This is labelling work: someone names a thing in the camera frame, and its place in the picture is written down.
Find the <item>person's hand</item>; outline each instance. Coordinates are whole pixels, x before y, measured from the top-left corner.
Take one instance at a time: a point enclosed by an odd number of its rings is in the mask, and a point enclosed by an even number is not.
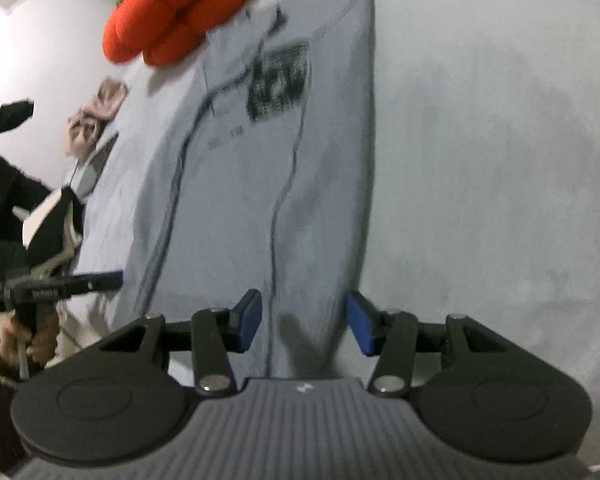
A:
[[[0,359],[9,367],[17,370],[20,367],[18,359],[18,341],[28,345],[27,355],[33,362],[45,365],[56,356],[60,323],[58,313],[50,314],[38,327],[36,336],[31,339],[31,332],[18,322],[15,316],[4,317],[0,326]]]

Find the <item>beige cloth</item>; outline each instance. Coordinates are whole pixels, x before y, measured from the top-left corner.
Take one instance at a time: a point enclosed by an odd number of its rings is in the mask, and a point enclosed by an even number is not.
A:
[[[116,116],[127,95],[128,88],[122,81],[107,77],[98,93],[69,117],[64,137],[65,153],[84,162],[96,147],[104,126]]]

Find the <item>black printed graphic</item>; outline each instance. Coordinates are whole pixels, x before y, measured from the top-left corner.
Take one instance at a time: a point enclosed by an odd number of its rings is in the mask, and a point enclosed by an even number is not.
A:
[[[251,123],[283,114],[302,101],[308,73],[304,45],[264,54],[253,64],[247,112]]]

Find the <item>white logo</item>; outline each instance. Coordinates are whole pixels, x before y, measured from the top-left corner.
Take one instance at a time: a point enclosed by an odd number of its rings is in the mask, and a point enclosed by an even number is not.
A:
[[[300,386],[296,386],[296,390],[298,390],[301,394],[307,393],[309,390],[313,390],[314,386],[309,383],[300,384]]]

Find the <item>orange plush toy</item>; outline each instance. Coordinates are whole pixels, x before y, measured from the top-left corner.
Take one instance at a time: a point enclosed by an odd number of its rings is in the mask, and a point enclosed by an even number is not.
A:
[[[139,54],[149,66],[178,62],[244,1],[122,0],[105,27],[104,55],[113,63],[126,63]]]

